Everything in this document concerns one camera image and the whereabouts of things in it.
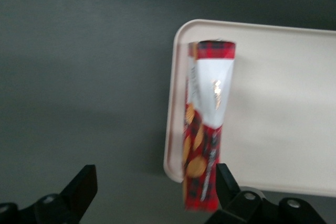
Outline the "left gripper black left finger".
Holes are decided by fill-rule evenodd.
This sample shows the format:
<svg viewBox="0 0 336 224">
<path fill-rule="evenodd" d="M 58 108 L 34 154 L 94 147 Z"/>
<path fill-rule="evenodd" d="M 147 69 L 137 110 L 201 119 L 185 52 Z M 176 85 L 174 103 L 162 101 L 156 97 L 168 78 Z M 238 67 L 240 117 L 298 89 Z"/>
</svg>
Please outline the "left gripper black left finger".
<svg viewBox="0 0 336 224">
<path fill-rule="evenodd" d="M 1 223 L 79 223 L 98 191 L 95 165 L 86 165 L 58 194 L 48 194 L 27 208 L 1 203 Z"/>
</svg>

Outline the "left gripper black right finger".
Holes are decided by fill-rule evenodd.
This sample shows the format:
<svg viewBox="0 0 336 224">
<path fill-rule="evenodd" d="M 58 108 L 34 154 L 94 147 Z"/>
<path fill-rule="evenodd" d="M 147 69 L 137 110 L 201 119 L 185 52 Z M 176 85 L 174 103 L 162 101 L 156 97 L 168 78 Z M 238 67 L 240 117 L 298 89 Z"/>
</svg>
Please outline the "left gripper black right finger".
<svg viewBox="0 0 336 224">
<path fill-rule="evenodd" d="M 216 192 L 221 209 L 206 221 L 214 223 L 326 223 L 318 212 L 299 198 L 285 197 L 271 203 L 255 188 L 242 190 L 228 166 L 216 165 Z"/>
</svg>

